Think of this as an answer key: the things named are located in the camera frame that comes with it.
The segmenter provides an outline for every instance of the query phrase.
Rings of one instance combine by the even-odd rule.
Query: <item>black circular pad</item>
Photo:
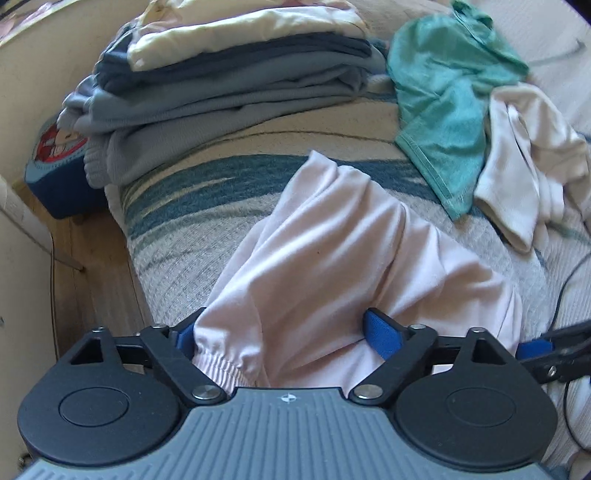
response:
[[[21,404],[29,451],[81,467],[115,465],[158,446],[176,427],[175,395],[150,375],[119,365],[56,365]]]
[[[119,420],[129,408],[127,395],[114,388],[84,388],[61,402],[60,414],[80,427],[102,427]]]
[[[447,398],[447,409],[459,421],[473,427],[496,427],[515,414],[515,402],[490,388],[462,388]]]
[[[424,377],[402,391],[395,418],[416,447],[467,471],[499,472],[540,459],[556,409],[521,366],[472,365]]]

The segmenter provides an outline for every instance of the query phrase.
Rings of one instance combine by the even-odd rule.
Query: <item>stack of folded clothes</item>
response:
[[[92,187],[125,185],[223,135],[352,100],[384,71],[367,36],[344,0],[152,0],[58,125],[89,137]]]

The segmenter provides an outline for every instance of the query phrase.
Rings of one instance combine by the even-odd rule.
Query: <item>blue clamp pad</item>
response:
[[[527,360],[528,358],[535,358],[537,356],[546,355],[554,351],[554,345],[548,340],[538,338],[531,342],[520,343],[517,347],[515,357],[517,360]]]
[[[369,309],[363,315],[365,339],[384,360],[400,350],[405,340],[402,330],[396,330],[388,320],[391,319],[377,309]]]
[[[193,359],[195,354],[195,340],[193,339],[193,325],[195,322],[191,322],[183,330],[179,331],[177,336],[177,343],[175,348],[181,350],[183,355],[188,359]]]

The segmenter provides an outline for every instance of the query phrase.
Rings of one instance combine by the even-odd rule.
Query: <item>crosshair logo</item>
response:
[[[279,399],[285,403],[292,403],[297,400],[297,397],[292,393],[286,393],[285,395],[280,396]]]

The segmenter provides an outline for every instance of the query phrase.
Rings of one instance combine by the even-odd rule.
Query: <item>pink fabric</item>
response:
[[[382,364],[363,338],[369,307],[440,335],[483,326],[513,352],[519,341],[521,299],[503,277],[366,174],[312,152],[214,286],[193,363],[228,392],[347,393]]]

